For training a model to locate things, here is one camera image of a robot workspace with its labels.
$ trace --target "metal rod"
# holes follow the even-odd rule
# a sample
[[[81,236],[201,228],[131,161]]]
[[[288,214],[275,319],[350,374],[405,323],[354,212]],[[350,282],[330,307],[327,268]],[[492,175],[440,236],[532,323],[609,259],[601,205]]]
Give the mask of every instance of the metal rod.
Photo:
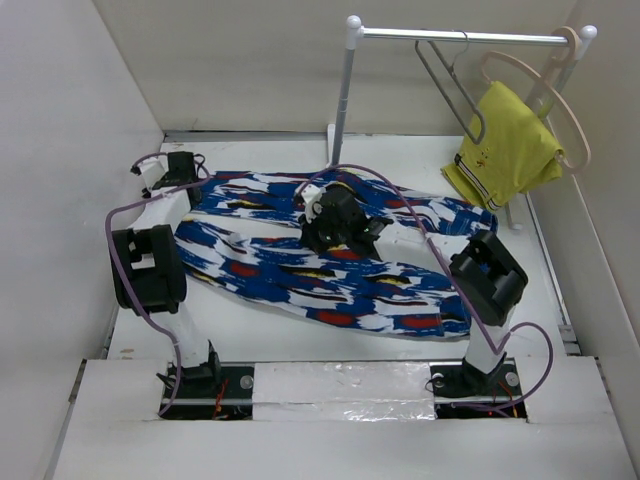
[[[347,119],[347,102],[349,100],[349,86],[351,85],[351,71],[353,70],[353,57],[355,53],[355,49],[350,50],[348,48],[344,52],[344,65],[342,67],[342,82],[340,84],[340,98],[338,99],[338,113],[336,114],[336,130],[333,137],[331,165],[338,165],[338,163],[340,163],[342,136],[344,134],[344,124]]]
[[[362,27],[363,38],[395,38],[398,40],[431,40],[435,42],[497,43],[506,45],[567,46],[566,38],[557,35],[520,35],[512,33],[447,32],[440,30],[400,30]]]
[[[394,28],[366,28],[362,20],[356,15],[347,19],[347,50],[344,56],[342,82],[340,85],[340,99],[336,115],[336,129],[333,141],[331,165],[340,163],[344,125],[347,118],[347,100],[353,70],[353,57],[357,41],[361,38],[396,38],[404,40],[430,40],[440,42],[469,42],[469,43],[497,43],[511,45],[542,45],[561,47],[569,44],[564,37],[554,35],[517,35],[502,33],[475,32],[443,32],[436,30],[400,30]]]

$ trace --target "red wire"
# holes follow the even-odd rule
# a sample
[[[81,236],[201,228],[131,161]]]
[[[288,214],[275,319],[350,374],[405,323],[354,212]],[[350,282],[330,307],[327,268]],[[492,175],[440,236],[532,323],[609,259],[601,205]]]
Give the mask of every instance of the red wire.
[[[220,393],[216,397],[216,408],[213,410],[213,419],[214,420],[216,418],[216,415],[218,415],[218,411],[220,409],[220,401],[222,400],[222,397],[224,397],[224,391],[227,389],[227,384],[228,383],[229,383],[229,379],[227,378],[224,381],[224,383],[222,384],[222,390],[220,390]]]
[[[502,387],[502,389],[507,392],[507,395],[509,395],[509,401],[513,402],[513,395],[511,395],[511,390],[509,390],[509,387],[507,387],[504,383],[502,382],[498,382],[498,385],[500,385],[500,387]],[[513,409],[513,416],[515,418],[518,418],[518,411],[516,410],[516,406],[513,405],[511,407]]]
[[[496,391],[495,391],[495,389],[494,389],[494,390],[493,390],[493,402],[492,402],[494,407],[495,407],[495,405],[496,405],[496,396],[497,396],[497,393],[496,393]],[[490,416],[490,417],[493,417],[493,412],[489,411],[489,416]]]

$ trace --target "metal wire hanger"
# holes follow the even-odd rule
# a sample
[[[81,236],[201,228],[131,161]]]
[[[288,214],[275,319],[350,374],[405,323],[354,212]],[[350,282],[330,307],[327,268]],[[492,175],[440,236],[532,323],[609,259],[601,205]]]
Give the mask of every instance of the metal wire hanger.
[[[440,62],[442,62],[442,65],[447,70],[447,72],[449,73],[449,76],[451,77],[453,82],[458,87],[458,90],[460,90],[460,93],[462,93],[462,95],[464,96],[465,100],[467,101],[467,103],[471,107],[471,110],[473,111],[473,113],[475,113],[476,116],[478,117],[478,119],[480,120],[480,134],[477,137],[473,133],[471,133],[471,130],[469,129],[469,127],[467,127],[467,124],[464,122],[464,120],[460,116],[460,113],[458,112],[458,110],[456,110],[456,107],[453,105],[453,102],[451,101],[451,97],[449,97],[449,95],[445,91],[444,87],[442,86],[442,83],[440,83],[440,80],[438,80],[438,77],[436,77],[435,72],[433,71],[433,69],[431,68],[429,63],[427,62],[427,59],[424,58],[424,55],[420,51],[420,47],[419,47],[420,41],[419,40],[416,40],[415,49],[416,49],[416,53],[418,54],[418,57],[420,58],[420,61],[424,65],[424,68],[429,73],[429,76],[431,77],[431,80],[433,80],[433,83],[435,83],[436,87],[438,87],[438,90],[440,90],[440,94],[444,97],[445,101],[447,102],[447,105],[449,105],[449,108],[451,109],[451,111],[455,115],[456,119],[458,120],[458,123],[462,126],[462,128],[464,129],[466,134],[469,136],[471,141],[474,144],[478,145],[480,142],[482,142],[482,139],[484,138],[484,134],[486,132],[486,121],[485,121],[484,115],[482,114],[480,109],[478,109],[478,106],[476,105],[476,102],[473,100],[473,98],[471,97],[471,95],[469,94],[467,89],[464,88],[464,85],[462,85],[462,83],[458,79],[458,76],[456,75],[456,72],[454,70],[454,66],[456,64],[456,60],[458,59],[458,57],[460,55],[464,55],[467,52],[467,50],[469,50],[469,45],[470,45],[469,37],[467,36],[466,32],[462,32],[462,33],[464,34],[464,37],[466,39],[466,46],[465,46],[464,50],[462,50],[461,52],[458,52],[455,55],[455,57],[453,57],[453,62],[451,62],[451,65],[449,65],[447,63],[447,60],[442,55],[442,52],[436,46],[435,42],[429,41],[429,45],[431,45],[431,48],[433,49],[433,51],[438,56],[438,59],[440,60]]]

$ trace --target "beige plastic hanger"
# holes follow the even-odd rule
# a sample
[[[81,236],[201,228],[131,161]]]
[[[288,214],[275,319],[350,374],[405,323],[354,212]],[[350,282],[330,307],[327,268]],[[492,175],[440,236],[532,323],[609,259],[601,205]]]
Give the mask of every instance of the beige plastic hanger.
[[[580,162],[577,165],[572,165],[571,163],[569,163],[567,158],[564,156],[561,158],[558,158],[557,160],[560,161],[562,164],[564,164],[567,171],[569,171],[571,174],[575,174],[581,171],[583,168],[589,165],[589,162],[591,162],[591,148],[589,147],[589,142],[587,141],[584,131],[580,126],[580,122],[578,122],[578,119],[576,118],[575,114],[573,113],[569,105],[567,105],[567,102],[562,97],[562,95],[560,95],[555,90],[555,88],[553,88],[549,84],[549,78],[552,75],[554,70],[558,68],[563,68],[568,63],[573,61],[576,45],[579,45],[579,43],[577,42],[579,42],[580,40],[578,36],[575,34],[575,32],[568,27],[562,27],[554,32],[554,34],[556,33],[566,36],[566,38],[569,40],[570,53],[565,58],[562,58],[562,59],[558,59],[556,57],[550,57],[545,65],[542,75],[537,71],[535,71],[533,68],[531,68],[529,65],[524,63],[522,60],[512,57],[511,55],[507,55],[506,53],[496,52],[496,51],[487,52],[482,56],[480,60],[480,71],[485,81],[487,81],[488,83],[491,83],[492,82],[491,78],[489,78],[489,76],[485,72],[485,66],[487,61],[490,58],[493,58],[495,60],[500,60],[502,62],[508,63],[509,65],[516,67],[518,70],[525,73],[529,78],[531,78],[535,82],[534,89],[538,91],[546,92],[554,100],[554,107],[557,108],[560,112],[562,112],[562,114],[568,120],[571,130],[573,131],[574,135],[578,139],[578,144],[581,150],[581,157],[582,157],[582,162]]]

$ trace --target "white wall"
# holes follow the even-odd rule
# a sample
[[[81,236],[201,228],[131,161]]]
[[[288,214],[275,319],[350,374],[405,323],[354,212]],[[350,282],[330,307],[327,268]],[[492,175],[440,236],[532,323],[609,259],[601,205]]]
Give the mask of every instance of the white wall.
[[[0,465],[41,479],[114,300],[106,212],[162,134],[91,2],[0,0]]]
[[[324,131],[335,119],[348,15],[368,26],[550,33],[575,0],[94,1],[163,129]],[[462,48],[442,46],[448,58]],[[457,63],[478,96],[486,87],[476,61],[487,48],[474,45]],[[503,50],[534,65],[546,56]],[[462,132],[413,43],[388,40],[358,47],[347,130]]]
[[[581,3],[574,21],[593,23],[599,34],[564,96],[589,139],[592,164],[533,198],[578,340],[600,357],[640,471],[640,4]]]

